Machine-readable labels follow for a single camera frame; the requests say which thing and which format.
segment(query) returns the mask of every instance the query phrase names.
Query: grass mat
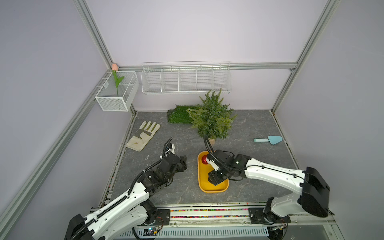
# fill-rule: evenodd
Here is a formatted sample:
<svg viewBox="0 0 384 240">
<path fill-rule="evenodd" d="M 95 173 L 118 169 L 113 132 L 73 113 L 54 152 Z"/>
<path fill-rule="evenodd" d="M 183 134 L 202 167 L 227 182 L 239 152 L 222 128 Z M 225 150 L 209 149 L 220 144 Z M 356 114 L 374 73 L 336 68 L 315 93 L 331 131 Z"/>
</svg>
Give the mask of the grass mat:
<svg viewBox="0 0 384 240">
<path fill-rule="evenodd" d="M 196 106 L 176 106 L 175 109 L 168 110 L 168 122 L 192 124 L 192 119 L 186 111 L 188 108 L 197 109 Z"/>
</svg>

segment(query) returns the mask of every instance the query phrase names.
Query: wire basket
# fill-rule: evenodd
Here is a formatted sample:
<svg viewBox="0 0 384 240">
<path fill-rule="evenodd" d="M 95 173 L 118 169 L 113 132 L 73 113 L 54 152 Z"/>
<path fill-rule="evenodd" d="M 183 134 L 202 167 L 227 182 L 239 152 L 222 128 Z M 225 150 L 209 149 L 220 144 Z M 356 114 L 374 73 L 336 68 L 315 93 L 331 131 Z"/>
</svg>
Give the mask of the wire basket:
<svg viewBox="0 0 384 240">
<path fill-rule="evenodd" d="M 103 111 L 127 112 L 139 88 L 136 72 L 116 71 L 117 77 L 124 76 L 116 89 L 115 78 L 112 73 L 96 94 L 96 100 Z"/>
<path fill-rule="evenodd" d="M 229 93 L 232 84 L 229 64 L 144 67 L 141 80 L 145 94 Z"/>
</svg>

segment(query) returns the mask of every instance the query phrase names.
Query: aluminum frame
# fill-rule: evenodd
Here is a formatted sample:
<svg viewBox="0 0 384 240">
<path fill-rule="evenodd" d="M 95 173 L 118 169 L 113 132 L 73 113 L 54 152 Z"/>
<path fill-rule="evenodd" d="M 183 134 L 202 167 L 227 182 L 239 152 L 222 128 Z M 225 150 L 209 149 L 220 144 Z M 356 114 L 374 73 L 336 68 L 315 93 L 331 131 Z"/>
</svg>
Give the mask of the aluminum frame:
<svg viewBox="0 0 384 240">
<path fill-rule="evenodd" d="M 112 57 L 108 52 L 107 46 L 105 45 L 103 38 L 101 37 L 100 31 L 96 26 L 96 23 L 91 15 L 87 3 L 84 0 L 73 0 L 73 3 L 79 11 L 81 19 L 83 20 L 85 26 L 89 31 L 89 34 L 91 35 L 92 40 L 98 48 L 100 55 L 105 62 L 105 65 L 107 65 L 107 68 L 112 69 Z"/>
<path fill-rule="evenodd" d="M 196 67 L 214 67 L 217 64 L 192 64 L 192 65 L 169 65 L 164 63 L 155 65 L 151 65 L 151 68 L 196 68 Z M 276 62 L 276 63 L 231 63 L 229 69 L 230 70 L 256 70 L 256 69 L 294 69 L 297 67 L 296 62 Z M 142 72 L 144 68 L 147 66 L 120 66 L 119 70 L 121 71 L 136 71 Z"/>
<path fill-rule="evenodd" d="M 291 69 L 291 74 L 285 83 L 283 89 L 281 90 L 273 108 L 272 112 L 275 112 L 279 105 L 281 104 L 284 96 L 289 90 L 292 82 L 296 78 L 298 70 L 302 68 L 303 63 L 307 59 L 309 53 L 313 49 L 316 41 L 318 40 L 320 34 L 325 29 L 328 20 L 335 12 L 341 0 L 329 0 L 309 38 L 307 41 L 302 53 L 299 56 L 297 62 L 282 62 L 282 63 L 232 63 L 231 70 L 255 70 L 255 69 Z M 79 14 L 87 27 L 95 45 L 97 46 L 100 55 L 102 56 L 106 66 L 111 69 L 112 67 L 112 57 L 110 56 L 105 42 L 101 37 L 101 34 L 93 20 L 93 17 L 90 13 L 90 10 L 84 0 L 73 0 Z M 143 66 L 122 66 L 120 69 L 122 71 L 142 71 Z M 24 210 L 27 208 L 32 198 L 36 195 L 40 186 L 43 184 L 44 180 L 50 173 L 51 169 L 56 164 L 57 160 L 60 158 L 61 154 L 69 144 L 70 140 L 77 132 L 84 119 L 89 114 L 96 100 L 94 95 L 99 90 L 98 87 L 106 81 L 106 77 L 111 73 L 111 70 L 107 70 L 103 78 L 99 81 L 97 86 L 94 88 L 92 93 L 88 96 L 86 101 L 83 103 L 81 108 L 76 112 L 71 121 L 65 127 L 64 131 L 60 134 L 59 138 L 55 141 L 52 147 L 49 149 L 44 158 L 40 161 L 39 165 L 36 167 L 34 172 L 30 175 L 27 181 L 24 183 L 20 191 L 11 201 L 5 212 L 0 216 L 0 240 L 4 240 L 9 235 L 10 231 L 13 229 L 14 225 L 20 219 Z M 132 116 L 135 116 L 136 111 L 131 105 L 130 111 Z"/>
<path fill-rule="evenodd" d="M 29 176 L 28 180 L 24 183 L 4 213 L 0 216 L 0 240 L 7 238 L 33 197 L 36 195 L 44 180 L 47 178 L 61 154 L 64 152 L 69 142 L 91 111 L 93 105 L 96 103 L 94 95 L 108 79 L 110 73 L 110 70 L 106 71 L 97 86 L 95 86 L 89 94 L 83 105 L 70 120 L 64 131 L 60 134 L 47 154 L 45 154 L 44 158 Z"/>
<path fill-rule="evenodd" d="M 304 49 L 302 50 L 298 60 L 297 60 L 297 66 L 295 69 L 291 70 L 291 74 L 289 75 L 287 81 L 285 82 L 282 90 L 280 91 L 279 96 L 277 97 L 273 107 L 272 112 L 276 112 L 276 110 L 279 108 L 281 102 L 283 101 L 285 95 L 289 91 L 290 87 L 292 86 L 292 83 L 297 77 L 297 74 L 302 69 L 303 65 L 305 64 L 305 61 L 307 60 L 308 56 L 312 52 L 316 42 L 319 40 L 320 35 L 324 31 L 327 23 L 335 13 L 337 7 L 339 6 L 341 0 L 328 0 L 326 3 L 323 12 L 321 13 L 315 28 L 313 29 L 307 43 L 304 46 Z"/>
</svg>

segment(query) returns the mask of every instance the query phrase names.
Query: trowel handle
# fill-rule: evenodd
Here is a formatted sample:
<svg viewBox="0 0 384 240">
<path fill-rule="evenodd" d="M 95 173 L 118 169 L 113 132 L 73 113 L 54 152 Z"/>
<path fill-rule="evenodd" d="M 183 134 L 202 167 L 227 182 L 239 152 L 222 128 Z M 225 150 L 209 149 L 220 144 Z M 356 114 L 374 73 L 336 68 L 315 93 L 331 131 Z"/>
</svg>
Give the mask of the trowel handle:
<svg viewBox="0 0 384 240">
<path fill-rule="evenodd" d="M 269 142 L 269 139 L 255 138 L 254 142 Z"/>
</svg>

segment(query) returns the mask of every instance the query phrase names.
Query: red ball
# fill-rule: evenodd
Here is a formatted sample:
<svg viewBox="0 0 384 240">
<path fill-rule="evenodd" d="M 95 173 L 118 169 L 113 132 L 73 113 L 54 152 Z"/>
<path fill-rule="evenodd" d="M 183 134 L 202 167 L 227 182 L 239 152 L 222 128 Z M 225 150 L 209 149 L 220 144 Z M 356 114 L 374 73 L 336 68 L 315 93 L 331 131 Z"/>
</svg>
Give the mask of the red ball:
<svg viewBox="0 0 384 240">
<path fill-rule="evenodd" d="M 201 161 L 205 164 L 205 165 L 207 165 L 208 163 L 207 163 L 207 155 L 204 155 L 202 158 L 201 158 Z"/>
</svg>

